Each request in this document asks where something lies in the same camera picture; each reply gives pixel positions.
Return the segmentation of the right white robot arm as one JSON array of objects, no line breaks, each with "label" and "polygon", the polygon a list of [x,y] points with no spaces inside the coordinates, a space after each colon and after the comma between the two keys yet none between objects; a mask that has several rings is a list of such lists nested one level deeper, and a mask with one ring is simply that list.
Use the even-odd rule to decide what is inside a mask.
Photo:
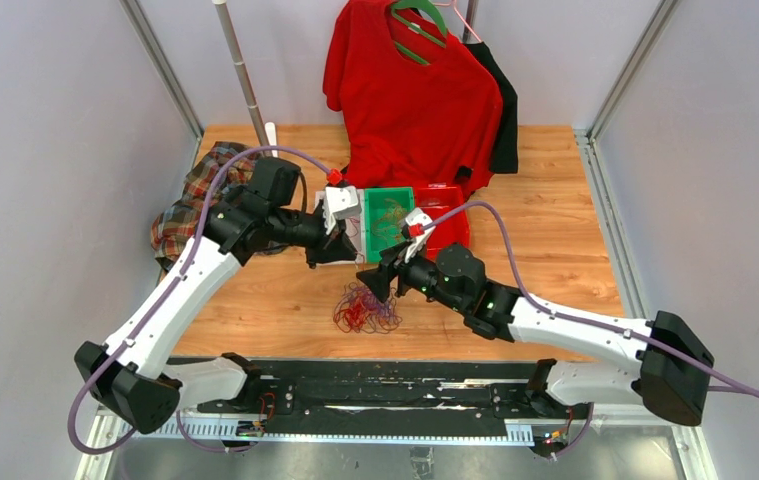
[{"label": "right white robot arm", "polygon": [[674,424],[701,424],[714,357],[679,315],[659,311],[647,320],[595,314],[489,279],[484,262],[458,243],[434,260],[406,257],[405,249],[389,248],[376,267],[357,273],[378,300],[417,290],[460,314],[482,338],[590,357],[588,363],[537,363],[526,390],[535,414],[550,417],[578,404],[641,405]]}]

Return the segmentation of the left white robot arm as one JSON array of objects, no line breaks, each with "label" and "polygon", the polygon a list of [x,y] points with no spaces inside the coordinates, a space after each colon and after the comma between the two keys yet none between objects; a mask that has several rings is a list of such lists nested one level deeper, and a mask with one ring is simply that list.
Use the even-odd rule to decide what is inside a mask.
[{"label": "left white robot arm", "polygon": [[132,317],[104,342],[76,351],[86,393],[132,431],[153,433],[177,411],[208,401],[224,400],[238,413],[259,405],[261,386],[236,354],[187,365],[168,360],[202,307],[270,243],[303,248],[310,267],[355,259],[345,229],[362,211],[356,187],[329,171],[321,202],[307,213],[289,207],[300,179],[296,164],[260,158],[247,184],[203,209],[200,233]]}]

